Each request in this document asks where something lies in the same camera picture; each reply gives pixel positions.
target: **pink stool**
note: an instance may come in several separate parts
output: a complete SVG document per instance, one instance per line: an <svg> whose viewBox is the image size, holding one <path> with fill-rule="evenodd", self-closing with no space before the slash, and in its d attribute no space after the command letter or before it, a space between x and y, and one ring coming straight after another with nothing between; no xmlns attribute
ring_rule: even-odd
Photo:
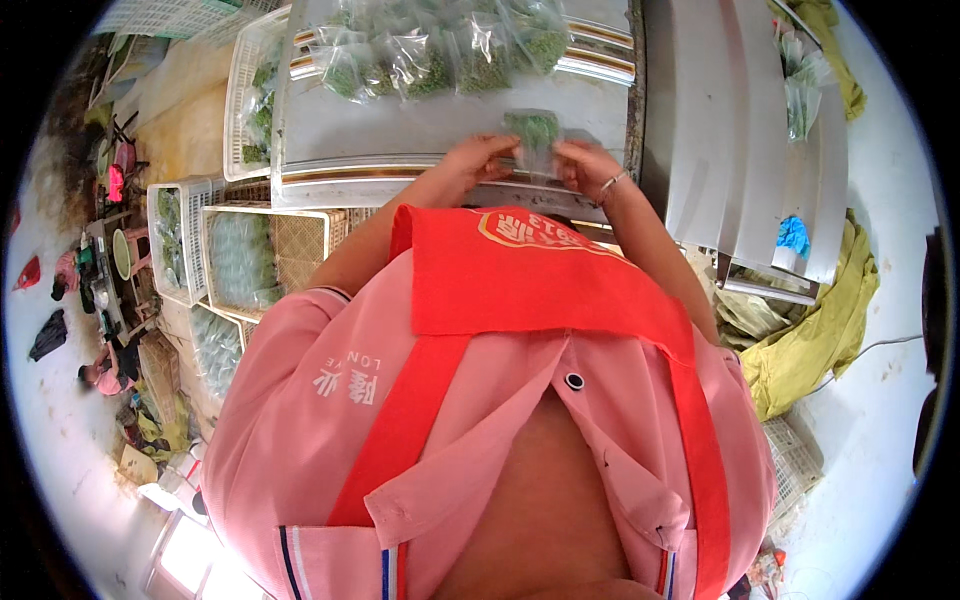
<svg viewBox="0 0 960 600"><path fill-rule="evenodd" d="M116 263L120 278L124 281L136 275L140 269L150 266L150 251L147 250L144 256L140 255L139 240L141 239L147 240L147 247L150 248L150 234L147 228L118 229L113 233L113 261Z"/></svg>

